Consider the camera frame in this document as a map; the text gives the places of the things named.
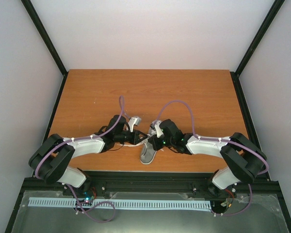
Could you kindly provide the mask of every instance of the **wall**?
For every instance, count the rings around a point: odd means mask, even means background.
[[[236,70],[274,0],[33,0],[72,68]]]
[[[291,215],[291,0],[283,4],[241,83],[270,175],[279,180]]]
[[[28,159],[42,142],[61,77],[21,2],[0,0],[0,233],[32,173]]]

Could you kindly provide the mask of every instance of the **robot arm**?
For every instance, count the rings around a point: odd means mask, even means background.
[[[110,120],[108,126],[102,127],[99,132],[85,139],[74,140],[73,138],[62,138],[58,134],[51,135],[30,158],[29,166],[35,170],[42,158],[55,146],[62,142],[72,140],[55,151],[57,153],[55,157],[50,156],[47,158],[38,172],[40,178],[46,183],[61,182],[70,184],[76,188],[81,187],[86,182],[87,177],[81,170],[68,166],[71,159],[89,153],[106,152],[113,148],[116,142],[121,144],[128,142],[136,145],[147,138],[146,134],[133,128],[141,121],[138,116],[132,117],[128,123],[124,117],[121,117],[118,124],[109,133],[102,137],[97,137],[103,133],[102,130],[104,128],[106,130],[110,129],[118,117],[118,115],[115,115]]]
[[[192,133],[183,134],[170,119],[155,122],[151,125],[150,132],[152,136],[145,145],[147,150],[143,150],[141,160],[146,155],[155,155],[163,147],[173,148],[178,153],[207,154],[223,158],[227,167],[216,171],[209,183],[209,191],[214,196],[231,184],[252,183],[264,165],[259,158],[247,151],[239,154],[242,149],[230,144],[229,141],[253,150],[266,160],[265,154],[241,133],[224,138],[200,136],[196,138]]]

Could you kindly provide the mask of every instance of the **white perforated strip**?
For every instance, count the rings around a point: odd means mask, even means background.
[[[89,208],[106,199],[95,199],[92,204],[82,204]],[[199,210],[210,211],[210,201],[202,200],[108,200],[118,210]],[[75,207],[76,200],[70,198],[29,198],[28,206],[34,207]],[[97,206],[98,209],[112,209],[106,203]]]

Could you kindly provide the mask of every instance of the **brown wood surface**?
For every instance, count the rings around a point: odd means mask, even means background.
[[[192,108],[199,135],[247,135],[228,70],[70,70],[50,134],[80,137],[97,132],[120,113],[120,95],[125,96],[126,112],[142,118],[137,129],[145,133],[161,108],[178,99]],[[168,118],[184,133],[192,132],[184,105],[169,105],[161,120]],[[72,159],[70,165],[84,170],[163,172],[214,172],[226,166],[217,157],[176,154],[168,149],[143,165],[140,152],[141,146],[123,147]]]

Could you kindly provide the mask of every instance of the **black metal frame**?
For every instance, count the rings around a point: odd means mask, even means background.
[[[21,0],[24,7],[26,8],[29,16],[31,17],[33,23],[35,24],[37,30],[39,31],[42,39],[44,40],[49,52],[51,53],[55,63],[57,64],[59,70],[63,75],[63,81],[52,111],[48,128],[44,137],[44,141],[49,135],[49,131],[57,110],[57,106],[65,86],[68,72],[63,65],[50,37],[48,36],[37,12],[35,11],[30,0]],[[250,44],[247,52],[245,53],[243,59],[241,60],[237,70],[231,72],[231,78],[234,84],[235,92],[239,101],[244,123],[248,132],[249,139],[260,148],[257,133],[255,131],[250,112],[243,94],[243,89],[239,80],[239,77],[244,70],[246,64],[251,58],[253,52],[257,48],[267,29],[271,25],[274,17],[279,11],[280,7],[285,0],[275,0],[271,9],[269,10],[266,18],[264,19],[261,27],[259,28],[256,36],[254,37],[252,43]],[[199,186],[208,180],[210,173],[146,173],[146,172],[87,172],[95,181],[97,181],[97,190],[99,196],[108,197],[111,192],[177,192],[186,193],[188,196],[205,198],[206,200],[215,200],[211,196],[207,195],[205,192],[194,192],[193,187]],[[238,184],[237,192],[247,193],[247,185]],[[13,228],[13,224],[21,203],[23,193],[26,190],[61,190],[64,191],[63,186],[59,183],[53,185],[46,185],[42,180],[36,178],[25,178],[22,185],[21,191],[18,195],[14,210],[12,212],[10,221],[6,228],[6,233],[10,233]],[[284,214],[288,229],[291,233],[291,217],[289,215],[285,200],[283,198],[280,186],[278,182],[273,182],[270,180],[269,174],[266,176],[262,175],[256,178],[254,184],[252,184],[253,193],[263,193],[263,194],[276,194],[281,206],[282,212]]]

